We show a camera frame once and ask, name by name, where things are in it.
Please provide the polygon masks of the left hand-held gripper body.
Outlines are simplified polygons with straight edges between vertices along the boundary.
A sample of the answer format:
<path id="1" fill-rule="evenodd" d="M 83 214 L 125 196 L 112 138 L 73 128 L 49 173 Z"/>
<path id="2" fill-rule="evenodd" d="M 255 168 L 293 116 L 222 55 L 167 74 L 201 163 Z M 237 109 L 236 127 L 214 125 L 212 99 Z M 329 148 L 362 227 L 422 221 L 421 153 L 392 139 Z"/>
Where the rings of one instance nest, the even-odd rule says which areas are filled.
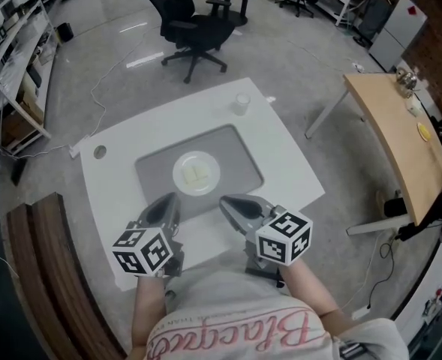
<path id="1" fill-rule="evenodd" d="M 174 240 L 179 217 L 149 221 L 146 216 L 131 221 L 113 244 L 112 252 L 122 270 L 137 277 L 178 277 L 184 252 Z"/>

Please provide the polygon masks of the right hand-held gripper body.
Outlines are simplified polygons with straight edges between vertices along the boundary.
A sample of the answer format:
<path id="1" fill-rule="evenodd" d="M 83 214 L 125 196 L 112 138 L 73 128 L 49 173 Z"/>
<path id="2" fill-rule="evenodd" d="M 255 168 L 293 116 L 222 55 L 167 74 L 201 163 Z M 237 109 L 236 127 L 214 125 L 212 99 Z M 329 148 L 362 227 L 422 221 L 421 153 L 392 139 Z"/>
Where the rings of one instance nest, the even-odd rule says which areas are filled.
<path id="1" fill-rule="evenodd" d="M 280 266 L 290 266 L 311 246 L 313 222 L 297 211 L 288 211 L 265 200 L 260 213 L 248 222 L 246 253 L 247 273 L 279 280 Z"/>

